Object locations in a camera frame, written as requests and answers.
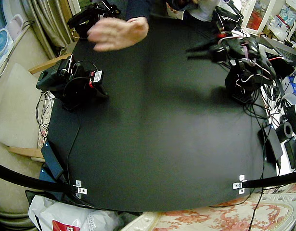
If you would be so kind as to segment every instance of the metal clamp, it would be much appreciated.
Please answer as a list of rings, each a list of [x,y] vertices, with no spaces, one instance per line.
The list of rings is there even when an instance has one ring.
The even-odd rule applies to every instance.
[[[73,186],[77,187],[77,193],[76,196],[81,199],[81,194],[85,194],[87,195],[87,189],[82,188],[81,187],[81,181],[80,180],[76,180],[76,184],[74,184]]]
[[[233,189],[239,189],[239,194],[241,195],[241,194],[244,194],[245,193],[245,189],[242,186],[242,182],[247,181],[247,180],[245,180],[245,175],[240,175],[239,176],[239,181],[240,182],[233,183],[232,188]]]

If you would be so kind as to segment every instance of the black tabletop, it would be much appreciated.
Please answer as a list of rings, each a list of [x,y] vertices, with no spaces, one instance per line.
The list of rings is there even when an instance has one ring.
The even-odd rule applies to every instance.
[[[85,202],[123,211],[195,208],[239,197],[232,183],[241,174],[260,178],[260,128],[227,95],[228,72],[186,59],[202,39],[179,20],[153,19],[147,38],[121,51],[96,53],[78,42],[74,58],[104,71],[110,97],[73,113],[56,100],[48,139],[65,164],[80,123],[69,170],[71,182],[88,189]],[[275,175],[266,163],[264,176]]]

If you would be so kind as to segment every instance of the patterned fabric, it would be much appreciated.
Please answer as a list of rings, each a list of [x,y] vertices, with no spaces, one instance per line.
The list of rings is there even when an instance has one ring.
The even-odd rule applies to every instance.
[[[50,92],[48,92],[48,94],[45,95],[45,101],[44,101],[45,103],[42,108],[42,113],[40,118],[40,122],[44,126],[40,126],[38,148],[42,148],[46,141],[44,137],[47,136],[47,129],[45,128],[48,127],[51,119],[51,110],[54,103],[54,98],[55,98],[54,95],[52,95]]]
[[[222,205],[234,205],[243,199]],[[226,208],[204,207],[198,209],[162,213],[153,231],[247,231],[256,201]],[[281,226],[293,210],[286,204],[261,202],[256,210],[252,231],[266,231]]]
[[[245,8],[245,6],[247,5],[248,2],[249,2],[249,0],[241,0],[241,4],[242,4],[241,11],[243,11],[243,9]]]
[[[288,190],[285,193],[296,193],[296,183],[289,184]]]

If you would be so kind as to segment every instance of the wooden armrest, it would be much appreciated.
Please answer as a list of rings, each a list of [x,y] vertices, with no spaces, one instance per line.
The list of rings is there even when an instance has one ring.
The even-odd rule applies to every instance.
[[[48,60],[40,65],[37,65],[31,69],[29,69],[28,71],[31,73],[31,74],[35,74],[37,72],[40,72],[40,71],[44,71],[52,66],[54,66],[56,64],[56,62],[58,62],[59,60],[61,59],[66,59],[67,57],[69,57],[71,54],[68,53],[68,54],[65,54],[63,56],[60,56],[60,57],[57,57],[57,58],[54,58],[54,59],[51,59],[51,60]]]
[[[41,149],[38,148],[15,148],[15,147],[7,147],[7,150],[11,153],[29,156],[29,157],[36,157],[36,158],[43,158],[41,153]]]

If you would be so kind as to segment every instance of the red label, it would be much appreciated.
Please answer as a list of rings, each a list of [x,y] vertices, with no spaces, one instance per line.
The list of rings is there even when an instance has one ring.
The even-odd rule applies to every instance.
[[[58,221],[52,220],[53,231],[80,231],[79,227],[64,225]]]

